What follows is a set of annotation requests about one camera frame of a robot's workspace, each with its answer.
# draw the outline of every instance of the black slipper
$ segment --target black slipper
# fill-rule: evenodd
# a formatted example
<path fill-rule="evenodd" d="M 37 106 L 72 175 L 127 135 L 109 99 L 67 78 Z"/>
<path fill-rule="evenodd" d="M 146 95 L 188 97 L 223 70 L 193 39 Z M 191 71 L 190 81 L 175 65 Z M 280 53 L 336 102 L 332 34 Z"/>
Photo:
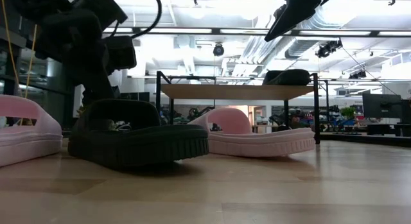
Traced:
<path fill-rule="evenodd" d="M 131 130 L 113 130 L 110 120 L 130 123 Z M 130 168 L 206 155 L 207 136 L 198 125 L 160 126 L 150 103 L 104 99 L 89 105 L 77 120 L 68 152 L 109 168 Z"/>
<path fill-rule="evenodd" d="M 285 71 L 269 71 L 265 75 L 264 85 L 302 85 L 311 82 L 310 73 L 302 69 L 290 69 Z"/>

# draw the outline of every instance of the textured sole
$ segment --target textured sole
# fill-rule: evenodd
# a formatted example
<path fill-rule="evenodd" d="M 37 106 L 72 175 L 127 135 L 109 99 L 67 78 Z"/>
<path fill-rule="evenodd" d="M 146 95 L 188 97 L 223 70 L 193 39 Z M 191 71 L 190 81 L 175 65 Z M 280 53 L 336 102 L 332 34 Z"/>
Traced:
<path fill-rule="evenodd" d="M 62 143 L 62 139 L 49 139 L 0 146 L 0 167 L 59 153 Z"/>
<path fill-rule="evenodd" d="M 128 146 L 96 146 L 79 139 L 70 139 L 68 152 L 73 157 L 122 169 L 189 159 L 209 153 L 206 137 L 165 140 L 154 144 Z"/>
<path fill-rule="evenodd" d="M 313 138 L 270 144 L 235 144 L 209 140 L 210 153 L 237 157 L 278 157 L 315 149 Z"/>

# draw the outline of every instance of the slide sandal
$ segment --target slide sandal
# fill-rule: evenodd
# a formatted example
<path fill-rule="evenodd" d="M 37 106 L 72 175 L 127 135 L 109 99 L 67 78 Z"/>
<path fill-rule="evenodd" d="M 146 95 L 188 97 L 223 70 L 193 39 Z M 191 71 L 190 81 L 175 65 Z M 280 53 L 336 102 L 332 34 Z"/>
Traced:
<path fill-rule="evenodd" d="M 300 85 L 306 86 L 311 82 L 310 73 L 303 69 L 290 69 L 281 71 L 269 71 L 265 75 L 265 85 Z"/>
<path fill-rule="evenodd" d="M 218 108 L 189 124 L 209 127 L 216 123 L 222 132 L 209 132 L 210 153 L 239 157 L 277 157 L 315 148 L 314 132 L 299 128 L 269 134 L 254 134 L 248 117 L 236 108 Z"/>
<path fill-rule="evenodd" d="M 35 123 L 31 126 L 0 128 L 0 166 L 61 150 L 61 126 L 36 102 L 18 96 L 0 95 L 0 105 L 0 116 L 30 118 Z"/>
<path fill-rule="evenodd" d="M 130 123 L 113 130 L 107 121 Z M 160 126 L 155 107 L 147 102 L 103 99 L 82 114 L 69 138 L 69 154 L 121 169 L 173 162 L 209 153 L 208 132 L 198 125 Z"/>

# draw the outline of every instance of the pink slipper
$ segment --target pink slipper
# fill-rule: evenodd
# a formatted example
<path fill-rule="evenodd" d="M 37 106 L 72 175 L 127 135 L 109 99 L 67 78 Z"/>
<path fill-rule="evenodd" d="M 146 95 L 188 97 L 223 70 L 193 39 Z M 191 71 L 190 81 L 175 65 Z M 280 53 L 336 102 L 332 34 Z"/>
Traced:
<path fill-rule="evenodd" d="M 34 126 L 0 129 L 0 166 L 58 153 L 62 128 L 40 105 L 18 96 L 0 95 L 0 116 L 36 119 Z"/>
<path fill-rule="evenodd" d="M 223 132 L 211 132 L 210 124 Z M 190 122 L 209 130 L 210 153 L 242 157 L 276 157 L 313 150 L 314 132 L 310 128 L 271 134 L 254 134 L 248 117 L 236 108 L 218 108 Z"/>

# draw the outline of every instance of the shelf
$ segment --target shelf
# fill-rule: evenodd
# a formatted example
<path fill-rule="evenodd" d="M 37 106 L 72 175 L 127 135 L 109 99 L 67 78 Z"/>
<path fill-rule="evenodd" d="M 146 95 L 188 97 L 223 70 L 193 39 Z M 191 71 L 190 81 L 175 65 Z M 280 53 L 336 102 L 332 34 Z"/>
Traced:
<path fill-rule="evenodd" d="M 284 85 L 188 85 L 163 84 L 161 90 L 173 99 L 289 100 L 313 92 L 312 86 Z"/>

